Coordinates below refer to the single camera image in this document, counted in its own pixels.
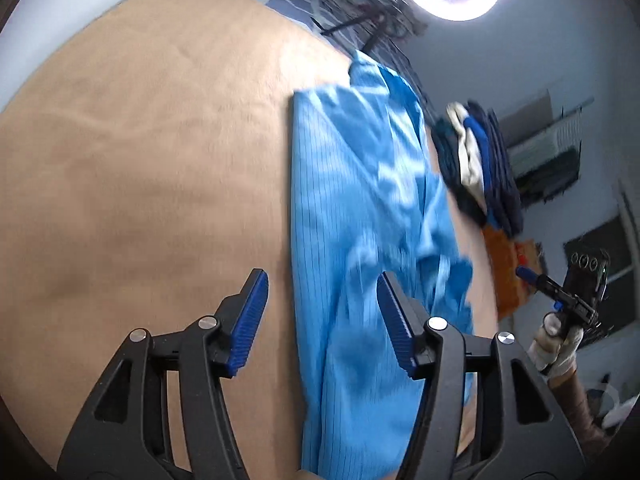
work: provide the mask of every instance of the blue gripper pad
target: blue gripper pad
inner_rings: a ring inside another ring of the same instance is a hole
[[[249,291],[244,290],[247,286],[251,286]],[[234,377],[238,370],[246,364],[249,350],[251,350],[251,345],[254,343],[255,334],[269,295],[267,273],[261,269],[252,270],[249,279],[240,292],[241,296],[245,294],[246,299],[244,300],[242,312],[230,334],[231,348],[229,359],[226,362],[226,370],[230,377]]]
[[[378,277],[376,290],[378,306],[385,321],[386,331],[391,339],[398,364],[409,377],[412,377],[417,367],[414,357],[414,342],[398,301],[384,274]]]

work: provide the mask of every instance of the white glove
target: white glove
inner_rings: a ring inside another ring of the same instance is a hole
[[[575,351],[584,335],[582,327],[572,326],[562,341],[558,337],[560,327],[561,321],[554,312],[546,314],[527,352],[538,371],[552,364],[549,378],[559,377],[575,368]]]

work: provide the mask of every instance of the folded clothes pile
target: folded clothes pile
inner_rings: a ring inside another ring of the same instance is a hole
[[[440,172],[460,211],[509,238],[522,232],[522,206],[498,119],[469,101],[447,106],[431,129]]]

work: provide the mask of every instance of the white wall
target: white wall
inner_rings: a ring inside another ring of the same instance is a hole
[[[450,101],[473,98],[505,115],[545,88],[556,115],[595,98],[583,116],[581,179],[525,214],[522,237],[542,243],[557,281],[566,270],[562,244],[616,215],[620,176],[640,204],[640,30],[622,0],[499,0],[471,22],[430,18],[405,52],[439,112]],[[523,346],[550,307],[538,294],[516,312],[514,331]],[[638,336],[628,330],[594,346],[598,351],[580,358],[585,378],[611,368],[613,348],[625,350],[616,367],[638,373]],[[619,386],[626,379],[614,378]]]
[[[0,32],[0,111],[63,43],[122,0],[20,0]]]

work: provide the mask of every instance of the blue shirt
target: blue shirt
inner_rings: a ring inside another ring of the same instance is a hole
[[[424,386],[396,361],[376,280],[392,270],[431,315],[471,332],[472,267],[459,256],[446,188],[431,172],[416,95],[362,53],[350,77],[349,86],[293,99],[302,468],[328,480],[374,480],[399,467]]]

